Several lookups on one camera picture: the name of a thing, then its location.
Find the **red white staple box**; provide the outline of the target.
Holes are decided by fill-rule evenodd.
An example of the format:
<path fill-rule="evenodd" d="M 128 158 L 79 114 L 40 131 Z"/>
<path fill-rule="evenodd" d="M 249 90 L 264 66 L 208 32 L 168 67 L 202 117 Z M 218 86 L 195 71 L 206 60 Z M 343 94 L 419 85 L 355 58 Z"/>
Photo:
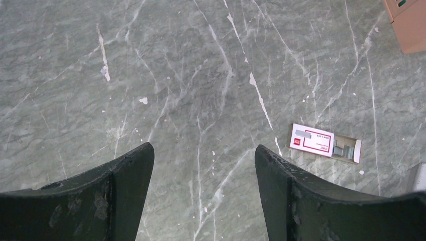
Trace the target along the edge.
<path fill-rule="evenodd" d="M 288 147 L 353 164 L 361 160 L 362 141 L 292 123 Z"/>

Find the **orange file organizer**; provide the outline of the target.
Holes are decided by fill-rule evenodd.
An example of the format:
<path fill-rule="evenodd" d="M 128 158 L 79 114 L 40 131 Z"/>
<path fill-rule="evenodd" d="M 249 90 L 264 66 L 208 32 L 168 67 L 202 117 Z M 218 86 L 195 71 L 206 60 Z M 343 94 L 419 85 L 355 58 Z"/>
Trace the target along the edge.
<path fill-rule="evenodd" d="M 425 51 L 425 0 L 383 0 L 404 54 Z"/>

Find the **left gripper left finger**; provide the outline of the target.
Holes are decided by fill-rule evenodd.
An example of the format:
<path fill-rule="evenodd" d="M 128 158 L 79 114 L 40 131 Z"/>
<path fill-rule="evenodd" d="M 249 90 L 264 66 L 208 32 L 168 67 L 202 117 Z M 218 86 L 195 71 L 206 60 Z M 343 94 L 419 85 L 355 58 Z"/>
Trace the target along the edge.
<path fill-rule="evenodd" d="M 154 158 L 147 142 L 40 189 L 1 193 L 1 240 L 135 240 Z"/>

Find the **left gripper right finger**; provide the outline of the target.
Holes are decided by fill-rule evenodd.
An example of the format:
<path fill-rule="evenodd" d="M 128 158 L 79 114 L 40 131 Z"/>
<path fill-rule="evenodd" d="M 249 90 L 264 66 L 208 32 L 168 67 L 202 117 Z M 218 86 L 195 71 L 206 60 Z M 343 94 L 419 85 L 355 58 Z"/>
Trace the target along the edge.
<path fill-rule="evenodd" d="M 255 168 L 270 240 L 425 240 L 425 192 L 387 198 L 354 191 L 263 145 Z"/>

